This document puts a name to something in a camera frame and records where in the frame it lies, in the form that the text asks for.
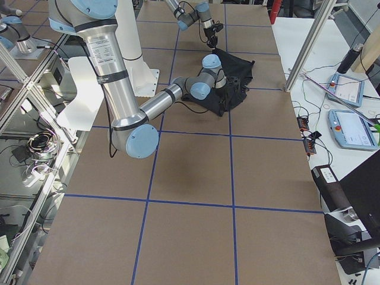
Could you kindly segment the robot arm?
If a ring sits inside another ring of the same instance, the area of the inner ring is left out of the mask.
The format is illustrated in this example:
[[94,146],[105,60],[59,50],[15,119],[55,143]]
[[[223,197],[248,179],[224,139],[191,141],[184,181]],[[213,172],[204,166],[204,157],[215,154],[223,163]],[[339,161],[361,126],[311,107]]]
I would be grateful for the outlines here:
[[206,40],[203,40],[200,35],[201,41],[211,49],[217,47],[217,33],[223,29],[223,23],[214,21],[208,2],[198,3],[195,7],[186,1],[165,0],[164,2],[176,18],[181,31],[185,31],[196,22],[199,22],[198,32],[200,32],[200,26],[202,26],[206,36]]
[[83,39],[90,64],[103,89],[106,107],[113,121],[109,126],[110,145],[127,155],[143,159],[159,143],[159,133],[150,121],[175,103],[198,103],[218,116],[235,108],[246,98],[246,85],[252,80],[251,62],[217,48],[217,32],[223,25],[215,22],[207,3],[197,4],[190,13],[177,1],[169,8],[181,30],[199,21],[212,53],[202,60],[195,77],[178,77],[170,86],[144,104],[138,104],[132,80],[138,74],[129,70],[116,37],[118,1],[49,1],[49,21],[53,30]]

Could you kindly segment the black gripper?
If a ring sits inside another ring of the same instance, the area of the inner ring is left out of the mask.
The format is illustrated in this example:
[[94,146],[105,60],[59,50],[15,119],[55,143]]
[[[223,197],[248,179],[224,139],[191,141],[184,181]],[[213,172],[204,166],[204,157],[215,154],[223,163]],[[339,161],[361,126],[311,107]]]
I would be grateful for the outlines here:
[[246,91],[239,77],[227,77],[224,87],[218,89],[219,111],[227,112],[241,104],[247,97]]
[[207,37],[207,46],[211,49],[215,49],[219,41],[216,33],[223,29],[223,23],[219,21],[206,21],[203,22],[203,29]]

